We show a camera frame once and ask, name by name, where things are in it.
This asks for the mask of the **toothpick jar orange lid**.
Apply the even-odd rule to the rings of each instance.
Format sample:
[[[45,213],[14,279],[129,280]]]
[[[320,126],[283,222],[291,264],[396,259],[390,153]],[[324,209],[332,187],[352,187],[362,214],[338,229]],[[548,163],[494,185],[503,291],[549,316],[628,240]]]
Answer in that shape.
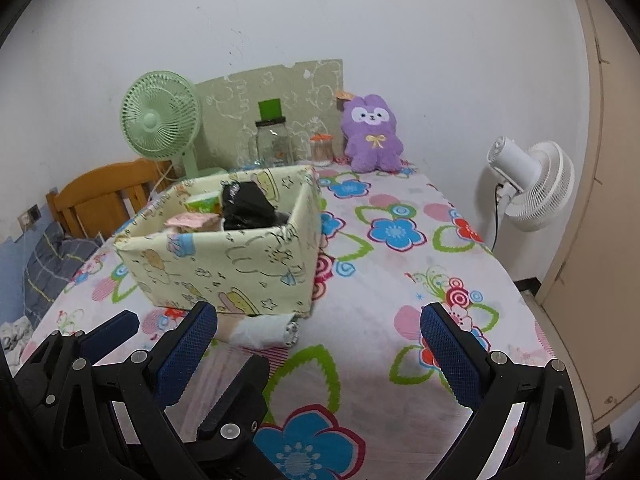
[[[311,163],[316,167],[330,166],[333,162],[333,136],[316,133],[309,139]]]

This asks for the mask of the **black plastic bag roll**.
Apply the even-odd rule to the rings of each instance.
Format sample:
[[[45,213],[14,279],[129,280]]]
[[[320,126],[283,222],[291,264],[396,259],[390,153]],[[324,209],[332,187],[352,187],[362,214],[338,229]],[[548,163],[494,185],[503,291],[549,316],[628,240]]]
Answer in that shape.
[[[230,182],[221,191],[222,228],[225,231],[284,226],[290,216],[278,211],[253,181]]]

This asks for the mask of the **wall power socket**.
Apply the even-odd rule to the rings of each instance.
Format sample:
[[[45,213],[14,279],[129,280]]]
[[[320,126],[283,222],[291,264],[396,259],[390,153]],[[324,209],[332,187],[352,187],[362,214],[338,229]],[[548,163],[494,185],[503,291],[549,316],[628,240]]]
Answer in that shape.
[[[31,206],[17,217],[17,221],[22,232],[26,232],[33,228],[40,219],[41,211],[38,205]]]

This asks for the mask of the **clear plastic bag roll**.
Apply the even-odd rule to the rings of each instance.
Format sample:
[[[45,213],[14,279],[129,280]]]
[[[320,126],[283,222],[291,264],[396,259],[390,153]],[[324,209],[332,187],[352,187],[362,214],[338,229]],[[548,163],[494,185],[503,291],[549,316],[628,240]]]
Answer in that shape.
[[[212,344],[183,390],[179,401],[165,410],[169,421],[182,440],[194,441],[198,427],[219,401],[229,403],[228,397],[242,389],[242,382],[256,377],[269,378],[288,358],[288,348],[250,350],[218,342]],[[260,356],[269,364],[268,372],[243,372],[252,356]]]

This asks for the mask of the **purple plush bunny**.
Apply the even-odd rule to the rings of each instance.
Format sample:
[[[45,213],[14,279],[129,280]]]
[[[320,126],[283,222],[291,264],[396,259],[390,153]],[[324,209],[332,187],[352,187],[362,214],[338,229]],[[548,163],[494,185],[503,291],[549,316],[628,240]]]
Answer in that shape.
[[[344,154],[357,174],[381,170],[396,174],[404,144],[398,138],[397,119],[382,96],[355,96],[343,105],[341,129]]]

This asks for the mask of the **beige cloth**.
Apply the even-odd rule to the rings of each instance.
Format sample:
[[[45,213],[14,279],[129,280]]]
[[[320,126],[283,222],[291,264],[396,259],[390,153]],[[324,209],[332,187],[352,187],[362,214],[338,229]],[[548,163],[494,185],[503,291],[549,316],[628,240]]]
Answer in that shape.
[[[265,350],[294,346],[298,331],[294,314],[221,314],[215,338],[235,347]]]

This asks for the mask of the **green desk fan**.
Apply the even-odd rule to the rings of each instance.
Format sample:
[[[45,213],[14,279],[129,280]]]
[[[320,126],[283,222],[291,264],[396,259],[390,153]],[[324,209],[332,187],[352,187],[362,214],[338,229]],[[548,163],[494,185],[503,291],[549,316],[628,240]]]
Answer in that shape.
[[[194,84],[171,70],[152,70],[126,91],[119,112],[126,142],[154,162],[179,159],[190,178],[222,174],[219,167],[201,168],[195,140],[202,131],[202,104]]]

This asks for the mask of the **pink wet wipes pack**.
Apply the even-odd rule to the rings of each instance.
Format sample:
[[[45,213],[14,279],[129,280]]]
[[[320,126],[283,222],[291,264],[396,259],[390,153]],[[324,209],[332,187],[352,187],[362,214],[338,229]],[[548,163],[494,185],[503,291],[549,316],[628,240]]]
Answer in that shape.
[[[173,233],[217,232],[221,229],[221,216],[208,212],[183,212],[165,221],[165,229]]]

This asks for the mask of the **crumpled white grey cloth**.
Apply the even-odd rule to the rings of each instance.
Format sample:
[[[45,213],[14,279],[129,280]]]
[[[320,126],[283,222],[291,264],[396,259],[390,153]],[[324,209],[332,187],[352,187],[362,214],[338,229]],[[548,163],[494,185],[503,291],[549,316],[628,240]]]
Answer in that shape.
[[[20,357],[32,338],[32,322],[23,315],[15,322],[4,322],[0,327],[1,347],[11,365],[20,362]]]

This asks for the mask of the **grey plaid pillow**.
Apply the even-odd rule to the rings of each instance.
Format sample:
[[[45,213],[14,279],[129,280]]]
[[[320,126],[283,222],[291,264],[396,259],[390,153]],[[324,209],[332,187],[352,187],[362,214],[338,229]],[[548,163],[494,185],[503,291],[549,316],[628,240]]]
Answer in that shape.
[[[77,281],[80,269],[103,245],[101,237],[77,238],[58,222],[43,231],[26,263],[24,311],[36,327],[65,287]]]

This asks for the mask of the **yellow cartoon fabric box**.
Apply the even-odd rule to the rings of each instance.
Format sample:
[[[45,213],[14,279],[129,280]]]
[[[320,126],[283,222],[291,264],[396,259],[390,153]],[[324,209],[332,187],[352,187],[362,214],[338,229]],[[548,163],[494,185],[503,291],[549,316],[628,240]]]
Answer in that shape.
[[[169,232],[167,220],[186,212],[190,198],[243,182],[257,185],[288,221],[268,229]],[[184,180],[136,214],[113,245],[154,306],[189,310],[205,300],[221,313],[306,318],[321,238],[319,205],[311,166]]]

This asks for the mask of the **beige door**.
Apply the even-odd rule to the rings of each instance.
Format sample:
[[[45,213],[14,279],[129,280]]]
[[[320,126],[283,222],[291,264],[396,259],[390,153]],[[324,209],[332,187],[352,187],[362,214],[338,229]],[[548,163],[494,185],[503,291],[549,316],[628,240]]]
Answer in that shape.
[[[639,400],[639,52],[605,0],[576,0],[589,74],[587,148],[570,221],[536,298],[595,430]]]

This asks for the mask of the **wooden bed headboard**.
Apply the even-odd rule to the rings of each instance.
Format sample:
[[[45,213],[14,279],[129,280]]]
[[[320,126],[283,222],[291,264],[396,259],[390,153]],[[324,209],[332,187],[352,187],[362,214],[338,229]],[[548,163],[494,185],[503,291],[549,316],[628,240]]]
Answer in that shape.
[[[175,177],[170,162],[139,158],[82,174],[46,195],[53,219],[72,237],[111,237]]]

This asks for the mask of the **white standing fan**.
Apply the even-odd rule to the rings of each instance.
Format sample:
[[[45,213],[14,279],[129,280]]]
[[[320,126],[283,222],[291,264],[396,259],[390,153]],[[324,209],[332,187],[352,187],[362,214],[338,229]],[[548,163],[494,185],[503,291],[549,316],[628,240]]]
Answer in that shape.
[[[565,209],[572,196],[574,164],[553,141],[542,141],[523,150],[506,136],[498,136],[486,160],[499,178],[494,193],[495,234],[491,249],[497,245],[504,218],[522,232],[537,232]]]

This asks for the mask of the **floral tablecloth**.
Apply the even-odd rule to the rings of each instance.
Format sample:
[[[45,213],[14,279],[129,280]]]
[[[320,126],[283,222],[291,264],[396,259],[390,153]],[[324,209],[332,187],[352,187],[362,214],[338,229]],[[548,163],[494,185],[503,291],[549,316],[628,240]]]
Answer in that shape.
[[[269,377],[260,452],[289,479],[422,479],[469,418],[420,331],[438,302],[488,351],[541,366],[552,358],[532,312],[480,236],[424,174],[315,174],[321,238],[312,306],[294,313],[296,344]],[[139,330],[111,354],[149,349],[187,310],[152,304],[108,240],[36,326],[91,330],[137,313]]]

